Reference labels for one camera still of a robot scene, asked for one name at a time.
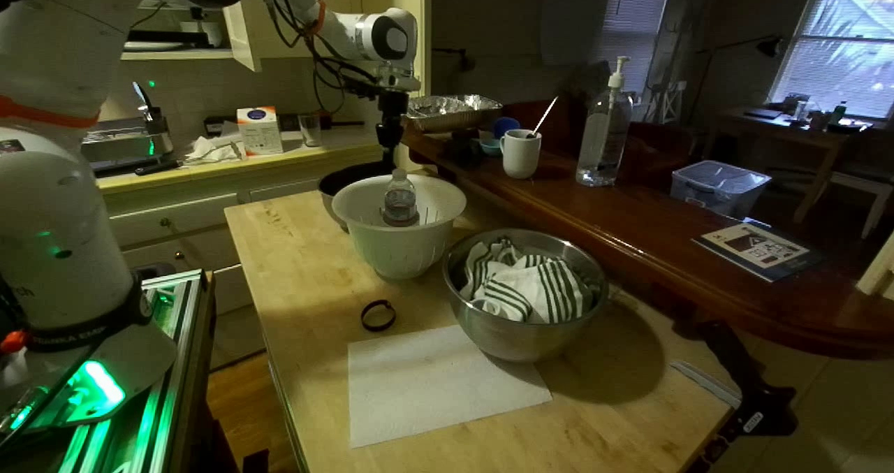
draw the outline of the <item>striped dish towel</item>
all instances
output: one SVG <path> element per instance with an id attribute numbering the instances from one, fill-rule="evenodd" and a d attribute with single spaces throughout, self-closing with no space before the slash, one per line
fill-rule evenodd
<path id="1" fill-rule="evenodd" d="M 507 238 L 473 246 L 465 270 L 462 297 L 480 310 L 512 321 L 570 321 L 593 302 L 593 292 L 563 260 L 524 254 Z"/>

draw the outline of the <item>booklet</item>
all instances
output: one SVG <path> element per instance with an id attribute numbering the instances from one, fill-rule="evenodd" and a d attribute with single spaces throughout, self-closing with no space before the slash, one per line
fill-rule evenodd
<path id="1" fill-rule="evenodd" d="M 693 241 L 767 282 L 778 281 L 823 259 L 817 250 L 787 240 L 754 222 L 708 232 Z"/>

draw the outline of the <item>tile backsplash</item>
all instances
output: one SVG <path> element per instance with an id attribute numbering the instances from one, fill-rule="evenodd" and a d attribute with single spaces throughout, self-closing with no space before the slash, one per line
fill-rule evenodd
<path id="1" fill-rule="evenodd" d="M 232 59 L 122 61 L 99 119 L 140 116 L 140 100 L 131 86 L 139 82 L 151 103 L 167 117 L 175 151 L 183 154 L 204 135 L 203 122 L 209 116 L 234 115 L 237 108 L 260 105 L 290 113 L 319 109 L 310 59 L 264 59 L 262 66 L 255 73 Z M 339 92 L 323 84 L 319 88 L 326 108 L 337 108 Z M 362 120 L 365 105 L 357 96 L 345 94 L 344 106 L 333 119 Z"/>

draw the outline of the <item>aluminum foil tray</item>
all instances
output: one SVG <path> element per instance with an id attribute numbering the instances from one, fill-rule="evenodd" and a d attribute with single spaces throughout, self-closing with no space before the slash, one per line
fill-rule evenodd
<path id="1" fill-rule="evenodd" d="M 478 94 L 424 96 L 409 100 L 408 117 L 422 132 L 468 129 L 500 117 L 502 104 Z"/>

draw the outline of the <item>tissue box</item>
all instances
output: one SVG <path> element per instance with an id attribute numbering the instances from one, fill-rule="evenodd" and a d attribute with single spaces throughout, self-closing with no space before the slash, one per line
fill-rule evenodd
<path id="1" fill-rule="evenodd" d="M 272 106 L 240 108 L 236 110 L 236 123 L 239 124 L 246 155 L 282 153 L 277 108 Z"/>

